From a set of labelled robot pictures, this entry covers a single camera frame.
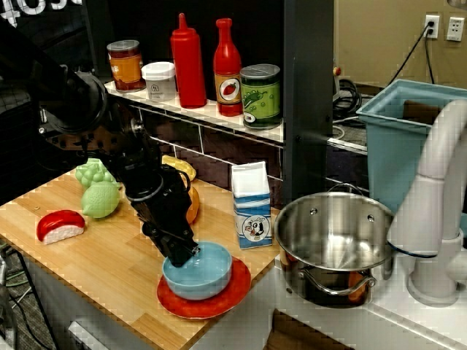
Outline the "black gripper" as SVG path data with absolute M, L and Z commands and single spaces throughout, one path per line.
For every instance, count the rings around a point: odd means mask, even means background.
M 126 196 L 143 221 L 142 232 L 175 268 L 201 248 L 187 220 L 192 200 L 189 176 L 172 166 L 139 169 L 126 181 Z

